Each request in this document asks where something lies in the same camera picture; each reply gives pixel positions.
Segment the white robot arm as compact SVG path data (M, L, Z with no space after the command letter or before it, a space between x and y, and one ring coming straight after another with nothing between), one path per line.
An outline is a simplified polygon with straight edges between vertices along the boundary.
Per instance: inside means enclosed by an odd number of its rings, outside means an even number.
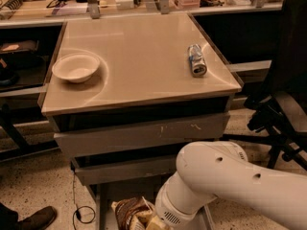
M232 142L193 142L177 155L176 172L155 200L157 215L179 228L221 198L247 205L289 230L307 230L307 176L248 162Z

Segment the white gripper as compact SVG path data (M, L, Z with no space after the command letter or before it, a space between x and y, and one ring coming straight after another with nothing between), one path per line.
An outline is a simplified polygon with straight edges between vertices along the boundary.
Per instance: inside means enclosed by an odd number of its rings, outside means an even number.
M180 228L193 220L196 215L196 212L187 214L178 210L168 198L165 186L160 188L154 206L157 216L151 218L146 230L171 230L170 227Z

